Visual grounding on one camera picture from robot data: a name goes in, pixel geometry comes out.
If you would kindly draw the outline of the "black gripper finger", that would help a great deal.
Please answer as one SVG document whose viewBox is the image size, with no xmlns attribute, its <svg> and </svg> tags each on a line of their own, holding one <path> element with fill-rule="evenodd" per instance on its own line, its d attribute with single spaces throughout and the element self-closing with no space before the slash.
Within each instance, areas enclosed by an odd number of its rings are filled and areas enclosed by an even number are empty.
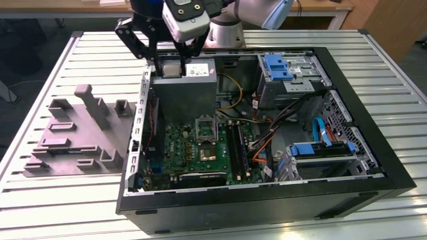
<svg viewBox="0 0 427 240">
<path fill-rule="evenodd" d="M 191 61 L 193 57 L 198 57 L 202 53 L 202 49 L 205 48 L 206 40 L 210 34 L 210 27 L 207 28 L 205 34 L 198 36 L 190 45 L 186 42 L 174 41 L 175 49 L 179 53 L 181 60 L 181 75 L 187 75 L 186 64 Z"/>
<path fill-rule="evenodd" d="M 146 59 L 154 65 L 157 75 L 163 71 L 159 63 L 158 42 L 159 42 L 159 20 L 150 17 L 133 17 L 121 19 L 115 27 L 115 33 L 138 59 Z M 149 38 L 146 45 L 134 32 L 138 28 Z"/>
</svg>

